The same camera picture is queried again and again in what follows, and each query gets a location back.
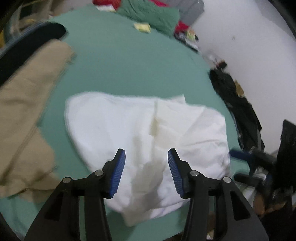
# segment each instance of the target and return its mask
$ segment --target brown object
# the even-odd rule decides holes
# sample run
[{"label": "brown object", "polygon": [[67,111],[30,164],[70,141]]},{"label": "brown object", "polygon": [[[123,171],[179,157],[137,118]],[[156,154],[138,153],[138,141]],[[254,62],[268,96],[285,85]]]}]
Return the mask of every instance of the brown object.
[{"label": "brown object", "polygon": [[60,74],[73,57],[52,40],[0,88],[0,196],[23,192],[40,201],[56,188],[54,152],[36,126]]},{"label": "brown object", "polygon": [[273,211],[280,210],[285,206],[285,204],[286,202],[273,204],[266,209],[262,195],[257,193],[253,201],[253,209],[255,213],[260,216],[260,218],[263,218],[264,215],[268,213],[272,213]]},{"label": "brown object", "polygon": [[235,87],[237,88],[237,95],[239,97],[244,97],[244,91],[237,80],[234,81]]},{"label": "brown object", "polygon": [[2,48],[5,45],[4,41],[4,31],[0,32],[0,48]]}]

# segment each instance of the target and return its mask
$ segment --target red cloth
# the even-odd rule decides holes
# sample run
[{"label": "red cloth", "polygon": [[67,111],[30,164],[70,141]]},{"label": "red cloth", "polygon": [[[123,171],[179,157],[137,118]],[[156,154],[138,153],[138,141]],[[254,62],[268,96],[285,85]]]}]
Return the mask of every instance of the red cloth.
[{"label": "red cloth", "polygon": [[[169,7],[168,4],[163,3],[158,0],[150,0],[151,2],[154,2],[156,6],[159,7]],[[120,7],[121,0],[93,0],[94,5],[109,5],[112,4],[113,8],[116,10]],[[189,28],[188,25],[184,24],[182,21],[178,22],[178,25],[175,28],[175,33],[185,32]]]},{"label": "red cloth", "polygon": [[[159,6],[159,7],[169,7],[168,4],[158,1],[158,0],[150,0],[150,1],[154,2],[155,5]],[[188,28],[189,28],[188,25],[184,24],[182,21],[179,21],[178,25],[175,28],[175,33],[185,32]]]},{"label": "red cloth", "polygon": [[112,4],[113,8],[116,10],[120,7],[121,0],[93,0],[94,5],[110,5]]}]

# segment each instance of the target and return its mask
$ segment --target white towel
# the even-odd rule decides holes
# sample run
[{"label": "white towel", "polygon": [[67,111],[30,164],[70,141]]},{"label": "white towel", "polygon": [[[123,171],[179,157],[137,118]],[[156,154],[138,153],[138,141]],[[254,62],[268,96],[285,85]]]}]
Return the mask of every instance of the white towel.
[{"label": "white towel", "polygon": [[177,194],[168,166],[170,148],[206,177],[220,179],[230,171],[224,117],[186,104],[184,96],[85,92],[67,100],[65,121],[92,172],[112,160],[118,148],[125,150],[118,191],[106,204],[122,213],[127,226],[164,216],[186,202]]}]

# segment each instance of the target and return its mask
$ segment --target mattress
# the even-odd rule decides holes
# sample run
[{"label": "mattress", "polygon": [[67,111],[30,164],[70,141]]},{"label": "mattress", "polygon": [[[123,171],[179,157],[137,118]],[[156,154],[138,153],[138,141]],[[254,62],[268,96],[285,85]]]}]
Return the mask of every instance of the mattress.
[{"label": "mattress", "polygon": [[[59,178],[84,178],[89,174],[71,143],[64,122],[65,101],[83,91],[115,95],[158,96],[184,94],[189,104],[201,104],[225,116],[229,148],[239,147],[234,121],[215,93],[202,56],[152,29],[150,34],[133,27],[133,21],[92,5],[58,16],[69,34],[64,39],[77,56],[57,84],[39,121],[43,137],[55,151]],[[231,160],[231,170],[247,165]],[[17,196],[0,199],[0,212],[19,236],[24,236],[43,203]],[[164,217],[126,227],[121,214],[106,208],[114,241],[161,241],[181,232],[188,205]],[[81,240],[85,239],[81,209]]]}]

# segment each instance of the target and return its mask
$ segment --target clothing pile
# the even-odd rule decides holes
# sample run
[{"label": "clothing pile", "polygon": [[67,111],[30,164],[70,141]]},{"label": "clothing pile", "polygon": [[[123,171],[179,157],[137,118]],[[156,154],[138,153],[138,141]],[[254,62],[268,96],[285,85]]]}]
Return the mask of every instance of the clothing pile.
[{"label": "clothing pile", "polygon": [[126,225],[161,217],[186,201],[177,194],[168,165],[175,148],[206,177],[230,172],[224,117],[214,109],[189,105],[184,96],[113,96],[85,92],[66,102],[67,131],[91,172],[126,152],[118,192],[106,204],[122,213]]},{"label": "clothing pile", "polygon": [[234,116],[241,149],[245,151],[253,148],[264,150],[260,122],[248,100],[238,96],[232,77],[220,69],[211,69],[209,75],[216,93]]},{"label": "clothing pile", "polygon": [[8,43],[0,53],[0,197],[21,194],[44,201],[59,180],[54,151],[37,122],[74,52],[56,38],[57,23],[42,23]]}]

